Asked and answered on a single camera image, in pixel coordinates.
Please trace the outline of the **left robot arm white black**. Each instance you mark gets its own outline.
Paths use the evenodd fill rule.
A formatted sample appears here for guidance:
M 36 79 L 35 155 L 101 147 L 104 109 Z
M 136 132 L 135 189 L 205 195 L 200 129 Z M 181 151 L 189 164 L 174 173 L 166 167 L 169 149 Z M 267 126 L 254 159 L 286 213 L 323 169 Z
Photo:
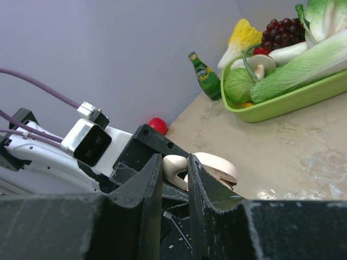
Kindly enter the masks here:
M 57 140 L 1 135 L 1 259 L 192 259 L 188 194 L 164 177 L 164 157 L 186 151 L 148 125 Z

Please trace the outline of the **beige earbud charging case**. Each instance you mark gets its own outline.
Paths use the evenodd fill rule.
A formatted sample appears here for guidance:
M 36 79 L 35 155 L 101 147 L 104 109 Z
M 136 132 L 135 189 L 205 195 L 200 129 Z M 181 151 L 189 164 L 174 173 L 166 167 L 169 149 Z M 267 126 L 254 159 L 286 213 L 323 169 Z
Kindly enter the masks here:
M 214 154 L 196 152 L 193 155 L 204 166 L 207 172 L 230 190 L 237 185 L 238 172 L 230 161 Z

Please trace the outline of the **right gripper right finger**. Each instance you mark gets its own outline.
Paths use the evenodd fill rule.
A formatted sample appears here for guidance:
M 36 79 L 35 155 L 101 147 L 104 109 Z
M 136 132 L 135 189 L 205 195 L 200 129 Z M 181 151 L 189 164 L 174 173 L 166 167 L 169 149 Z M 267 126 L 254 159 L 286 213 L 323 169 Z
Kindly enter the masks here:
M 346 259 L 346 201 L 249 200 L 188 159 L 193 259 Z

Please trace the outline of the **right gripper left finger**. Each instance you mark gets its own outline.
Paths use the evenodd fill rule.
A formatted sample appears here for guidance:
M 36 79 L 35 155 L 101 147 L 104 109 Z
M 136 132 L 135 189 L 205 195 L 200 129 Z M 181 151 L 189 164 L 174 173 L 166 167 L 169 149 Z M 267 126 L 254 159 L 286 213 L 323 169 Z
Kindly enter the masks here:
M 158 259 L 162 156 L 108 195 L 1 199 L 1 259 Z

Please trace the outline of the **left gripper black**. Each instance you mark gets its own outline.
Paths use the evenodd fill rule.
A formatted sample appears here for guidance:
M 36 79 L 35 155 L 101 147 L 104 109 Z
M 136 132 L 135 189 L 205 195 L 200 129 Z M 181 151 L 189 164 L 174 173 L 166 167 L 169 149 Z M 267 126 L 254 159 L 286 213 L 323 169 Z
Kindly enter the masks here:
M 110 193 L 115 259 L 190 258 L 188 196 L 168 184 L 158 167 L 144 167 L 154 154 L 189 156 L 147 124 L 126 143 L 111 175 L 117 186 Z

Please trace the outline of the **white earbud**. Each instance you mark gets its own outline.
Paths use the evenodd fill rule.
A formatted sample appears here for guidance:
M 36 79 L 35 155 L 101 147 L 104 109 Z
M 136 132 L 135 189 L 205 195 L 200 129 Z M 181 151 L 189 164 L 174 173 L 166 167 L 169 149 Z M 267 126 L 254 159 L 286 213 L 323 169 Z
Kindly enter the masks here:
M 163 158 L 163 173 L 165 178 L 181 190 L 188 189 L 188 182 L 178 176 L 188 169 L 188 161 L 180 155 L 167 155 Z

